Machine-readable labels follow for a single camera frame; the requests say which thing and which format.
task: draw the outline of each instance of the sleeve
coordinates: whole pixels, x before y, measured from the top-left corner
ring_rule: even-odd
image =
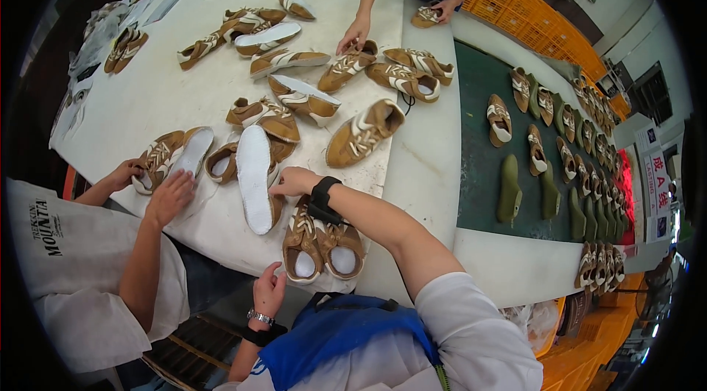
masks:
[[[73,373],[121,365],[152,349],[120,296],[94,289],[49,294],[35,301],[35,309]]]
[[[450,379],[469,390],[539,390],[542,364],[518,327],[463,272],[420,290],[415,308],[439,346]]]

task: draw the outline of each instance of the white t-shirt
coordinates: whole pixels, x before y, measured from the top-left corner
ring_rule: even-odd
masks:
[[[49,338],[68,368],[84,373],[139,359],[189,318],[179,252],[162,235],[152,329],[145,334],[118,296],[140,219],[57,198],[6,179],[22,277]]]
[[[539,390],[542,364],[518,327],[467,273],[448,273],[420,290],[415,309],[439,346],[453,390]],[[261,361],[242,383],[214,391],[272,390]],[[410,334],[395,332],[372,339],[348,354],[323,363],[291,391],[440,390],[435,369]]]

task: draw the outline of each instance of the silver watch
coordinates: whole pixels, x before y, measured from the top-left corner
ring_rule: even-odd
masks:
[[[248,319],[252,318],[258,319],[260,322],[266,323],[271,327],[275,323],[275,319],[273,319],[272,317],[265,316],[264,314],[258,313],[254,308],[251,308],[248,312]]]

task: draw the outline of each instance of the window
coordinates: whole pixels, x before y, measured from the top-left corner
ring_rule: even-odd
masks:
[[[672,116],[672,104],[665,77],[657,62],[629,88],[632,106],[660,126]]]

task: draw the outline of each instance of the hand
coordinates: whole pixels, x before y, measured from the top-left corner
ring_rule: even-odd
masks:
[[[194,175],[180,169],[157,187],[145,209],[145,218],[154,219],[164,228],[193,199]]]
[[[136,166],[137,161],[137,158],[123,161],[111,174],[103,178],[103,181],[111,192],[123,190],[130,185],[130,178],[132,176],[139,177],[142,175],[142,169]]]
[[[350,46],[356,45],[356,49],[363,49],[366,44],[366,38],[370,31],[370,16],[356,17],[353,23],[349,26],[349,30],[344,34],[344,37],[337,46],[337,55],[343,54]]]
[[[323,176],[302,167],[285,167],[280,172],[280,183],[270,187],[270,194],[302,196],[312,194],[312,189],[319,184]]]
[[[282,263],[270,264],[263,275],[253,283],[253,309],[273,319],[285,298],[287,273],[281,272],[279,276],[275,276],[275,269],[281,265]]]
[[[440,24],[447,24],[452,20],[454,8],[462,4],[464,0],[442,0],[432,6],[432,9],[442,9],[442,15],[438,18]]]

